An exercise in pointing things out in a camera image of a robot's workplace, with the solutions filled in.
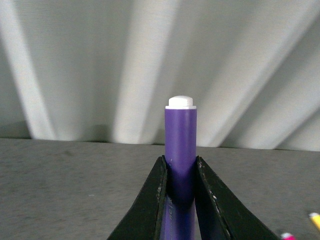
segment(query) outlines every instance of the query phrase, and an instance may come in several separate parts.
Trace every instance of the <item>white backdrop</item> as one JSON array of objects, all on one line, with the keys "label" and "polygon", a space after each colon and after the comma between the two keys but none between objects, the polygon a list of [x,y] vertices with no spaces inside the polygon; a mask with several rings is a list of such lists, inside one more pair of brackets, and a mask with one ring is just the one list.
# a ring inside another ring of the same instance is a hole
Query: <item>white backdrop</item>
[{"label": "white backdrop", "polygon": [[0,137],[320,151],[319,0],[0,0]]}]

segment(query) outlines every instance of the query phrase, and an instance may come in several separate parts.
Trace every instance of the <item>curtain fold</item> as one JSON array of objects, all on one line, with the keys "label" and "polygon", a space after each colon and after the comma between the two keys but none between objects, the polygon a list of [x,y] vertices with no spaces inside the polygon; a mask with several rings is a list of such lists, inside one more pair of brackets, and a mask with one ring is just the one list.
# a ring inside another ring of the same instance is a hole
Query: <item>curtain fold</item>
[{"label": "curtain fold", "polygon": [[320,151],[320,1],[0,0],[0,137]]}]

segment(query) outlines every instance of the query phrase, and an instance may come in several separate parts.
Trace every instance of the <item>purple marker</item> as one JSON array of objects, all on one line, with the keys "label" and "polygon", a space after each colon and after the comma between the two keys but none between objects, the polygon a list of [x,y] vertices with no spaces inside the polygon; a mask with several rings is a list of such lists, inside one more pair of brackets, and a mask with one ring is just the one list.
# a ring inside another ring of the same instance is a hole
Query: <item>purple marker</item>
[{"label": "purple marker", "polygon": [[161,239],[193,240],[197,107],[191,97],[174,96],[164,113],[168,184]]}]

